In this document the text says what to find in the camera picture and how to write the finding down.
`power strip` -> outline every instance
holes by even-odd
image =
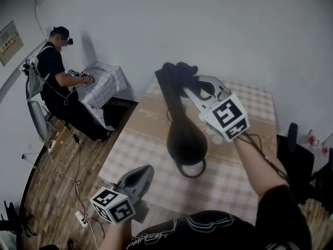
[[[53,148],[55,147],[56,143],[57,143],[56,140],[52,140],[52,141],[50,142],[49,147],[48,147],[48,149],[47,149],[49,153],[52,152],[52,150],[53,150]]]
[[[77,211],[75,213],[76,217],[78,218],[80,224],[82,225],[82,227],[87,227],[88,226],[88,223],[87,222],[83,222],[84,220],[84,216],[80,213],[80,211]]]

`backpack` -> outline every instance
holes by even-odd
[[[52,46],[45,46],[38,55],[50,48]],[[27,83],[26,83],[26,95],[27,99],[30,100],[36,94],[40,93],[43,90],[43,85],[50,76],[48,73],[45,77],[42,77],[40,72],[37,69],[38,66],[38,55],[37,57],[31,57],[30,60],[26,60],[23,67],[25,68],[24,73],[28,76]]]

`table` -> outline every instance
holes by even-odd
[[[105,125],[101,108],[115,94],[127,88],[124,74],[119,66],[100,62],[89,65],[85,71],[95,78],[95,82],[90,85],[83,84],[77,88],[79,101],[104,128],[113,131],[112,126]]]
[[[255,85],[222,81],[237,94],[247,110],[251,125],[249,133],[258,134],[263,148],[276,152],[272,95]],[[189,99],[182,98],[182,102],[187,116],[207,137],[207,168],[202,176],[196,179],[183,177],[168,153],[166,139],[170,122],[156,78],[121,132],[99,176],[109,184],[117,182],[133,168],[150,164],[155,169],[155,177],[144,197],[147,202],[185,214],[209,209],[226,211],[254,224],[258,197],[249,184],[234,144],[225,142],[203,124]],[[196,166],[186,172],[197,170]]]

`black handle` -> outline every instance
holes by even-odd
[[[185,171],[183,170],[183,165],[177,165],[177,168],[179,169],[180,173],[184,177],[187,177],[187,178],[190,178],[190,179],[194,179],[194,178],[197,178],[197,177],[201,176],[204,173],[204,171],[206,170],[206,160],[203,159],[201,162],[203,164],[202,170],[197,175],[191,176],[191,175],[186,174]]]
[[[296,151],[298,126],[296,123],[291,123],[288,130],[288,149],[292,153]]]

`beige tablecloth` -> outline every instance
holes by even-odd
[[[263,88],[223,80],[235,92],[250,118],[249,133],[258,134],[264,148],[276,151],[275,115],[272,95]],[[144,200],[179,213],[222,210],[254,223],[258,198],[252,190],[233,143],[223,138],[199,118],[189,99],[182,99],[188,117],[203,131],[208,141],[207,168],[202,176],[188,179],[180,174],[166,148],[170,127],[167,106],[157,79],[121,132],[99,176],[107,183],[117,182],[133,168],[150,164],[155,177]],[[200,170],[200,164],[188,168]]]

